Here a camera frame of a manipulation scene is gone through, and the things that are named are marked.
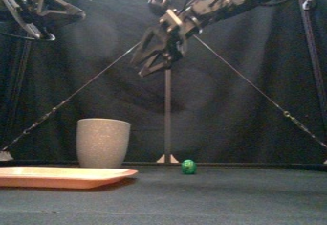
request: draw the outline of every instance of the cup rim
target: cup rim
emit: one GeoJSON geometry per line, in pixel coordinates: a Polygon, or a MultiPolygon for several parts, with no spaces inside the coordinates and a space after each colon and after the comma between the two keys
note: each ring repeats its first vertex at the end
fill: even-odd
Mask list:
{"type": "Polygon", "coordinates": [[[120,121],[120,120],[114,120],[114,119],[108,119],[108,118],[85,118],[85,119],[80,119],[77,120],[78,122],[85,122],[85,121],[105,121],[105,122],[120,122],[124,124],[130,125],[130,123],[120,121]]]}

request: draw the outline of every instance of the orange tray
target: orange tray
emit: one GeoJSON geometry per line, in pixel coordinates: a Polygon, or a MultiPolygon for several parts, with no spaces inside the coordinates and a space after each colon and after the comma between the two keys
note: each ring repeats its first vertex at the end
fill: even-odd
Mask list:
{"type": "Polygon", "coordinates": [[[0,168],[0,187],[92,189],[136,173],[133,169],[0,168]]]}

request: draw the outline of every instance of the ceramic cup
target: ceramic cup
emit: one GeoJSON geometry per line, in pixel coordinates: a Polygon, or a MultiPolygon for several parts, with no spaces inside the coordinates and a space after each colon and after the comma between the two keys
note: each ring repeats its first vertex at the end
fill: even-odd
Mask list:
{"type": "Polygon", "coordinates": [[[120,168],[128,149],[130,124],[82,119],[76,127],[76,157],[82,168],[120,168]]]}

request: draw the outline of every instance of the black fabric backdrop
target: black fabric backdrop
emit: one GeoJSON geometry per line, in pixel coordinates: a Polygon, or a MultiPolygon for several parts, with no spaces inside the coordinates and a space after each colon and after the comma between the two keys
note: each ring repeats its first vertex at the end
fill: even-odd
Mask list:
{"type": "MultiPolygon", "coordinates": [[[[13,79],[21,54],[1,37],[2,146],[136,44],[157,17],[146,0],[65,0],[86,18],[56,30],[57,41],[33,43],[16,110],[13,79]],[[8,125],[14,115],[13,127],[8,125]]],[[[172,0],[180,8],[184,0],[172,0]]],[[[325,81],[325,0],[312,11],[325,81]]],[[[324,141],[300,6],[257,7],[206,27],[200,40],[324,141]]],[[[137,75],[128,53],[57,113],[10,147],[20,160],[74,160],[76,121],[112,118],[132,124],[126,161],[164,154],[164,72],[137,75]]],[[[192,38],[172,67],[170,153],[177,160],[237,163],[321,163],[325,149],[282,116],[228,65],[192,38]]]]}

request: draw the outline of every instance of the green ball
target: green ball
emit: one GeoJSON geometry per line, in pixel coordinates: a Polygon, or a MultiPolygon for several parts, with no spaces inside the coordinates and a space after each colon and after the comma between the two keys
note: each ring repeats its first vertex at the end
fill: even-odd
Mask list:
{"type": "Polygon", "coordinates": [[[181,163],[181,172],[182,174],[194,174],[196,173],[196,163],[193,160],[184,160],[181,163]]]}

